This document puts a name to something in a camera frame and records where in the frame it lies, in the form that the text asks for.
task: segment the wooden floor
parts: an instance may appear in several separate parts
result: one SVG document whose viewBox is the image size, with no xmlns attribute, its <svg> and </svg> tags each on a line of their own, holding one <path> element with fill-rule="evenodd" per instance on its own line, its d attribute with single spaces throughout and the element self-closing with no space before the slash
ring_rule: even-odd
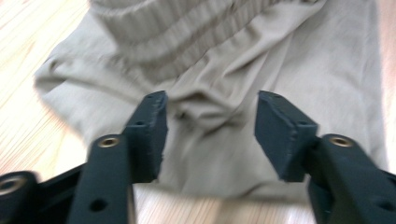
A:
<svg viewBox="0 0 396 224">
<path fill-rule="evenodd" d="M 396 1 L 378 2 L 387 144 L 396 158 Z M 46 180 L 85 161 L 78 136 L 40 103 L 33 72 L 87 8 L 83 0 L 0 0 L 0 175 L 33 170 Z M 293 204 L 192 198 L 144 185 L 135 198 L 139 223 L 314 223 L 309 208 Z"/>
</svg>

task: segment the light wood surface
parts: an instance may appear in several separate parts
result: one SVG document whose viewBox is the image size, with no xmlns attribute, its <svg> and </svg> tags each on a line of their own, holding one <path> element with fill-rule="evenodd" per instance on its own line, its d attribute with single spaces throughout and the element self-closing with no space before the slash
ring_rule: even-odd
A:
<svg viewBox="0 0 396 224">
<path fill-rule="evenodd" d="M 396 1 L 379 5 L 387 144 L 396 158 Z M 85 161 L 78 136 L 39 101 L 33 73 L 87 9 L 83 0 L 0 0 L 0 175 L 33 170 L 47 180 Z M 314 223 L 310 209 L 295 204 L 192 198 L 145 185 L 134 193 L 139 223 Z"/>
</svg>

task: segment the beige sweater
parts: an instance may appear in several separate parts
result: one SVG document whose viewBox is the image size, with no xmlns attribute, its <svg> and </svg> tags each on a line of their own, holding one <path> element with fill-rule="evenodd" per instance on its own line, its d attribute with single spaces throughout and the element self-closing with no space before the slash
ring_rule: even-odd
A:
<svg viewBox="0 0 396 224">
<path fill-rule="evenodd" d="M 354 138 L 387 168 L 375 0 L 91 0 L 36 72 L 43 101 L 84 137 L 120 133 L 166 90 L 160 185 L 194 195 L 304 200 L 256 142 L 259 90 L 287 97 L 320 134 Z"/>
</svg>

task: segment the fabric fold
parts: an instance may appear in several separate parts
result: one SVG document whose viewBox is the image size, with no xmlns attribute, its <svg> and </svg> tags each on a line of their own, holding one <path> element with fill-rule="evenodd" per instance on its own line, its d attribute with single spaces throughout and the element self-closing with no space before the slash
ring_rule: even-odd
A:
<svg viewBox="0 0 396 224">
<path fill-rule="evenodd" d="M 160 185 L 193 195 L 306 201 L 278 181 L 253 130 L 257 92 L 287 97 L 387 168 L 375 0 L 91 0 L 35 73 L 87 144 L 139 101 L 169 97 Z"/>
</svg>

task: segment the metal screw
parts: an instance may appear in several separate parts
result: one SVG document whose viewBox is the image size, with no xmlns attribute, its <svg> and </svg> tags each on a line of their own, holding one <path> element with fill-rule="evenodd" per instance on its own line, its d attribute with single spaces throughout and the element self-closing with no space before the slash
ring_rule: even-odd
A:
<svg viewBox="0 0 396 224">
<path fill-rule="evenodd" d="M 332 137 L 330 142 L 339 147 L 352 147 L 353 143 L 343 137 Z"/>
<path fill-rule="evenodd" d="M 6 195 L 20 189 L 26 183 L 26 178 L 17 175 L 11 178 L 5 179 L 0 182 L 0 196 Z"/>
<path fill-rule="evenodd" d="M 98 143 L 99 147 L 114 147 L 118 145 L 120 140 L 118 138 L 105 138 Z"/>
</svg>

